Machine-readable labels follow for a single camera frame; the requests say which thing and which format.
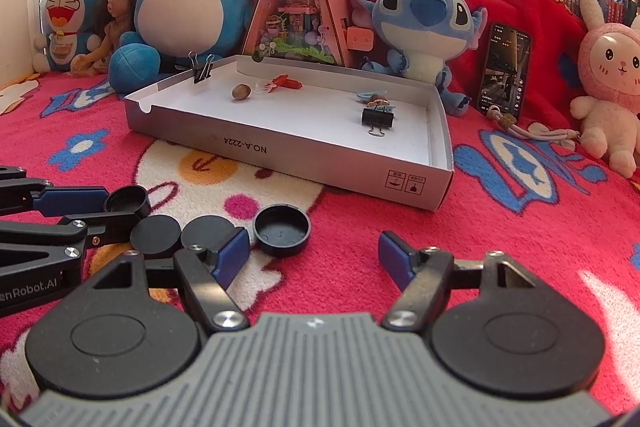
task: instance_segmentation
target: white cardboard box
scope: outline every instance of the white cardboard box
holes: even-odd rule
[[[238,84],[288,74],[303,88],[253,91]],[[385,136],[361,123],[357,92],[386,91],[395,106]],[[129,128],[322,184],[436,210],[453,175],[449,129],[437,90],[420,82],[296,60],[237,55],[195,84],[176,74],[125,98]]]

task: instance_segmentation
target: pink bunny plush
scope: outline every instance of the pink bunny plush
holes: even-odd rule
[[[628,26],[605,23],[597,0],[580,0],[588,33],[578,52],[578,75],[588,96],[574,98],[572,117],[582,120],[580,143],[625,178],[640,153],[640,17]]]

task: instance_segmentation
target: plush eye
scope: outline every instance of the plush eye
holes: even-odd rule
[[[382,0],[382,6],[384,6],[387,10],[397,10],[398,0]]]
[[[466,26],[469,22],[469,17],[466,15],[465,7],[460,3],[456,3],[456,24],[458,26]]]

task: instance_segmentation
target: stitch plush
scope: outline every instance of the stitch plush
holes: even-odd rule
[[[571,101],[582,120],[580,144],[594,158],[609,156],[609,167],[625,178],[636,171],[640,153],[640,17],[631,28],[605,23],[597,0],[580,0],[589,32],[578,51],[578,75],[588,96]]]
[[[102,39],[92,32],[92,13],[97,1],[47,0],[43,20],[46,32],[33,39],[39,51],[33,56],[35,71],[69,71],[76,55],[100,46]]]
[[[433,84],[448,114],[466,112],[469,97],[447,89],[451,70],[445,62],[478,48],[486,25],[485,8],[471,14],[464,0],[351,0],[351,4],[354,24],[372,28],[391,47],[388,67],[367,62],[363,70]]]
[[[228,54],[251,22],[254,0],[137,0],[136,32],[124,33],[109,64],[109,82],[128,94],[158,81],[160,57],[189,64]]]

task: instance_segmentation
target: nut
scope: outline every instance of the nut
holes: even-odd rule
[[[236,100],[244,100],[251,94],[251,87],[246,84],[238,84],[231,92],[231,96]]]
[[[374,107],[375,105],[383,105],[382,102],[386,102],[387,105],[389,103],[386,96],[382,96],[381,94],[372,94],[369,97],[368,102],[369,103],[367,103],[367,107]]]

